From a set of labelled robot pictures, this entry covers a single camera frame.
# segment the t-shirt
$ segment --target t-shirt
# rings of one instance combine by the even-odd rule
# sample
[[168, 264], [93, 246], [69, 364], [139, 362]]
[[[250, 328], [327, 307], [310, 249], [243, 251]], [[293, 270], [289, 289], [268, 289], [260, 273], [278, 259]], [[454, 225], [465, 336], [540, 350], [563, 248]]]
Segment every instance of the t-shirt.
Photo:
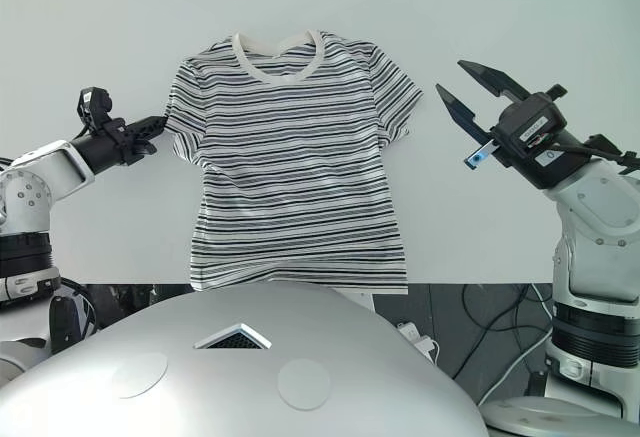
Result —
[[380, 151], [407, 133], [422, 91], [375, 44], [307, 35], [280, 55], [236, 35], [178, 70], [166, 128], [204, 170], [196, 290], [277, 279], [406, 292]]

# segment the white collar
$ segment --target white collar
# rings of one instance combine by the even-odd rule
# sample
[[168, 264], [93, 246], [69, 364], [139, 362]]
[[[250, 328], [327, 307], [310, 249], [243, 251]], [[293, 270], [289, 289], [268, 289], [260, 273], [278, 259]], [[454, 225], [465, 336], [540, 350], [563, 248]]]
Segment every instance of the white collar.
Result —
[[[257, 54], [269, 55], [277, 58], [293, 47], [297, 47], [299, 45], [310, 42], [313, 42], [316, 46], [316, 54], [313, 57], [313, 60], [311, 60], [309, 65], [307, 65], [300, 72], [291, 75], [267, 74], [266, 72], [263, 72], [262, 70], [255, 67], [251, 62], [249, 62], [249, 59], [245, 54], [246, 49]], [[279, 42], [276, 45], [258, 42], [238, 33], [231, 38], [231, 46], [233, 48], [234, 54], [236, 55], [236, 58], [238, 59], [238, 62], [240, 63], [240, 67], [242, 67], [248, 74], [252, 75], [256, 79], [268, 84], [291, 84], [304, 80], [313, 72], [315, 72], [324, 60], [324, 41], [322, 40], [320, 32], [318, 32], [317, 30], [308, 30], [307, 32], [304, 32], [302, 34], [294, 35], [293, 37], [284, 39], [282, 42]]]

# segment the cable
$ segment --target cable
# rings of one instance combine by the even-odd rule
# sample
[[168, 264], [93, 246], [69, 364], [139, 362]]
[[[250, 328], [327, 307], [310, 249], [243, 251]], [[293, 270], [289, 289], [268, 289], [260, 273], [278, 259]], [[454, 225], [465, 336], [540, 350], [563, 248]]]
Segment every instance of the cable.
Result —
[[[469, 319], [476, 324], [478, 327], [480, 327], [483, 330], [488, 330], [490, 332], [507, 332], [509, 330], [514, 330], [516, 328], [533, 328], [536, 330], [539, 330], [541, 332], [546, 332], [547, 329], [543, 329], [542, 327], [538, 327], [537, 325], [530, 325], [530, 324], [523, 324], [523, 325], [511, 325], [508, 327], [500, 327], [500, 328], [494, 328], [492, 325], [484, 325], [481, 324], [480, 322], [478, 322], [478, 320], [471, 314], [471, 311], [469, 310], [469, 306], [467, 304], [467, 289], [469, 288], [469, 284], [464, 284], [462, 286], [462, 308], [464, 309], [465, 314], [467, 314], [467, 317], [469, 317]], [[524, 295], [526, 296], [526, 291], [528, 291], [527, 286], [525, 286], [523, 289], [520, 289], [519, 292], [520, 294], [522, 294], [524, 292]]]
[[531, 352], [533, 352], [535, 349], [537, 349], [540, 345], [542, 345], [550, 336], [551, 333], [553, 332], [553, 329], [549, 329], [549, 331], [544, 334], [544, 336], [538, 340], [535, 344], [533, 344], [531, 347], [529, 347], [526, 351], [524, 351], [521, 355], [518, 356], [518, 358], [516, 360], [514, 360], [511, 365], [507, 368], [507, 370], [505, 371], [504, 374], [502, 374], [502, 377], [500, 377], [500, 379], [498, 379], [498, 381], [493, 384], [491, 386], [491, 388], [489, 390], [487, 390], [484, 395], [482, 396], [482, 398], [480, 399], [480, 402], [478, 402], [478, 405], [482, 405], [486, 402], [486, 400], [489, 398], [489, 396], [498, 388], [502, 385], [502, 383], [507, 379], [507, 377], [509, 377], [509, 374], [511, 373], [511, 371], [513, 369], [515, 369], [515, 367], [523, 360], [527, 357], [527, 355], [529, 355]]
[[91, 297], [91, 294], [89, 293], [89, 291], [87, 290], [87, 288], [77, 282], [74, 282], [71, 279], [67, 279], [65, 277], [62, 277], [60, 279], [62, 285], [64, 285], [65, 287], [68, 287], [69, 289], [74, 291], [74, 295], [80, 295], [84, 301], [87, 303], [87, 305], [89, 305], [89, 307], [91, 308], [91, 312], [93, 313], [93, 318], [94, 318], [94, 325], [93, 325], [93, 329], [91, 330], [91, 334], [93, 335], [98, 331], [98, 313], [96, 312], [96, 306], [95, 303], [93, 301], [93, 297]]
[[82, 329], [82, 335], [80, 336], [80, 338], [81, 338], [82, 340], [84, 340], [84, 339], [86, 339], [86, 338], [87, 338], [87, 332], [88, 332], [88, 330], [89, 330], [89, 324], [90, 324], [90, 322], [91, 322], [91, 321], [90, 321], [90, 319], [89, 319], [89, 315], [90, 315], [90, 314], [89, 314], [89, 312], [87, 312], [87, 317], [86, 317], [86, 319], [85, 319], [85, 321], [84, 321], [84, 329]]
[[600, 157], [605, 160], [610, 160], [617, 163], [626, 169], [623, 171], [626, 174], [640, 169], [640, 158], [636, 157], [635, 152], [626, 152], [622, 155], [612, 154], [610, 152], [604, 152], [598, 149], [592, 149], [591, 147], [571, 146], [571, 145], [552, 145], [548, 150], [555, 150], [558, 152], [569, 152], [572, 154], [583, 154], [588, 156]]
[[0, 170], [4, 170], [11, 165], [13, 161], [6, 157], [0, 157]]
[[[517, 306], [514, 310], [513, 310], [513, 325], [514, 325], [514, 329], [513, 329], [513, 337], [516, 340], [516, 344], [518, 345], [518, 350], [520, 351], [521, 354], [524, 353], [524, 345], [522, 345], [522, 338], [520, 336], [520, 329], [518, 328], [518, 312], [520, 310], [520, 306]], [[524, 359], [524, 366], [527, 368], [527, 372], [531, 373], [533, 371], [533, 369], [531, 368], [531, 366], [529, 365], [529, 361], [525, 358]]]
[[553, 315], [551, 315], [551, 312], [549, 312], [549, 309], [547, 308], [547, 306], [545, 305], [545, 300], [542, 298], [542, 294], [540, 293], [540, 291], [538, 290], [538, 286], [536, 284], [531, 284], [531, 288], [533, 289], [533, 291], [536, 293], [536, 295], [538, 296], [538, 298], [540, 299], [540, 305], [542, 306], [542, 308], [544, 309], [545, 313], [547, 314], [547, 316], [549, 316], [549, 322], [553, 322]]
[[82, 137], [84, 134], [87, 133], [87, 130], [89, 130], [89, 126], [85, 124], [85, 126], [82, 128], [82, 130], [80, 131], [80, 133], [78, 135], [76, 135], [74, 137], [74, 139], [79, 139], [80, 137]]
[[431, 293], [431, 284], [427, 285], [427, 291], [429, 292], [429, 311], [431, 313], [431, 335], [433, 335], [433, 340], [437, 338], [436, 336], [436, 319], [433, 312], [433, 299]]
[[[551, 291], [549, 293], [548, 297], [545, 297], [544, 299], [542, 299], [542, 302], [549, 302], [551, 299], [553, 299], [553, 291]], [[531, 297], [528, 297], [528, 296], [525, 297], [525, 300], [528, 300], [529, 302], [536, 302], [536, 303], [540, 302], [539, 298], [538, 299], [532, 299]]]
[[[553, 315], [551, 314], [551, 312], [549, 312], [549, 309], [547, 308], [547, 306], [545, 305], [545, 299], [542, 297], [542, 293], [540, 292], [540, 290], [538, 289], [536, 284], [531, 284], [531, 288], [533, 289], [533, 291], [536, 293], [536, 295], [538, 296], [538, 303], [540, 303], [542, 309], [544, 310], [544, 312], [547, 314], [547, 317], [549, 317], [549, 321], [552, 322], [553, 321]], [[498, 379], [498, 381], [493, 384], [489, 390], [487, 390], [485, 392], [485, 394], [482, 396], [482, 398], [480, 399], [480, 402], [478, 403], [478, 405], [482, 405], [486, 402], [486, 400], [489, 398], [489, 396], [500, 386], [502, 385], [502, 383], [507, 379], [507, 377], [509, 377], [509, 375], [511, 374], [511, 372], [513, 371], [513, 369], [516, 368], [516, 366], [524, 361], [526, 364], [526, 358], [527, 356], [533, 352], [535, 349], [537, 349], [540, 345], [542, 345], [552, 334], [553, 329], [549, 329], [545, 331], [545, 335], [538, 340], [537, 342], [535, 342], [531, 347], [529, 347], [527, 350], [525, 350], [524, 352], [522, 352], [512, 363], [511, 365], [507, 368], [507, 370], [505, 371], [505, 373], [502, 375], [502, 377], [500, 377]], [[518, 340], [518, 345], [520, 346], [520, 341], [519, 341], [519, 336], [517, 336], [517, 340]]]
[[438, 357], [440, 357], [440, 344], [433, 339], [431, 339], [431, 342], [433, 342], [433, 345], [436, 347], [436, 356], [433, 358], [433, 363], [437, 366]]
[[[506, 314], [508, 314], [509, 312], [511, 312], [513, 309], [516, 308], [516, 306], [520, 305], [520, 303], [524, 300], [524, 296], [526, 295], [527, 292], [527, 288], [523, 288], [522, 291], [520, 292], [520, 294], [518, 294], [518, 297], [516, 298], [516, 300], [509, 306], [507, 307], [505, 310], [503, 310], [502, 312], [500, 312], [498, 315], [496, 315], [491, 322], [489, 322], [489, 324], [486, 327], [483, 327], [483, 331], [480, 334], [480, 337], [478, 338], [478, 340], [476, 340], [475, 344], [473, 345], [473, 347], [471, 347], [471, 350], [469, 350], [469, 353], [467, 354], [467, 356], [465, 357], [465, 359], [462, 361], [462, 364], [460, 364], [460, 367], [458, 367], [458, 370], [456, 370], [456, 372], [453, 374], [453, 379], [455, 380], [458, 375], [460, 375], [460, 372], [462, 372], [462, 370], [466, 367], [466, 365], [469, 363], [469, 360], [471, 360], [471, 357], [473, 356], [473, 354], [476, 352], [476, 350], [478, 350], [478, 347], [480, 347], [480, 344], [482, 344], [482, 341], [484, 340], [484, 338], [487, 336], [487, 334], [489, 333], [489, 330], [493, 327], [493, 324], [495, 324], [498, 320], [500, 320], [503, 316], [505, 316]], [[463, 303], [464, 306], [466, 307], [466, 301], [463, 299]]]

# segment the sticker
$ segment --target sticker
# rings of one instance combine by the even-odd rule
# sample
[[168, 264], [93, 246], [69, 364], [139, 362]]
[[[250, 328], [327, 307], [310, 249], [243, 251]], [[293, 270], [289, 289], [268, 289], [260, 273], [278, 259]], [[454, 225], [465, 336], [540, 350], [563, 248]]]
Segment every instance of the sticker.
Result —
[[549, 119], [547, 119], [544, 115], [542, 115], [538, 120], [535, 121], [535, 123], [531, 127], [529, 127], [527, 130], [524, 131], [524, 133], [520, 136], [520, 140], [522, 142], [526, 142], [531, 138], [533, 134], [535, 134], [538, 130], [540, 130], [542, 126], [547, 122], [549, 122]]
[[562, 154], [564, 154], [564, 152], [560, 152], [558, 150], [545, 150], [538, 157], [536, 157], [536, 162], [538, 162], [542, 167], [546, 167]]

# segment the t-shirt sleeve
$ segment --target t-shirt sleeve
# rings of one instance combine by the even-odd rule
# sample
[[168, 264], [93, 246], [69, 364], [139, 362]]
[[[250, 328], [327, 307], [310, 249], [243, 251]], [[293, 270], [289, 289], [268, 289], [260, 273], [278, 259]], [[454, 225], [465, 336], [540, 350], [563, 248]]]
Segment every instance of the t-shirt sleeve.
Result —
[[371, 51], [369, 72], [382, 148], [409, 133], [407, 122], [422, 90], [377, 46]]
[[165, 128], [175, 134], [173, 150], [192, 164], [199, 164], [199, 147], [206, 131], [206, 101], [195, 69], [183, 62], [173, 79], [165, 110]]

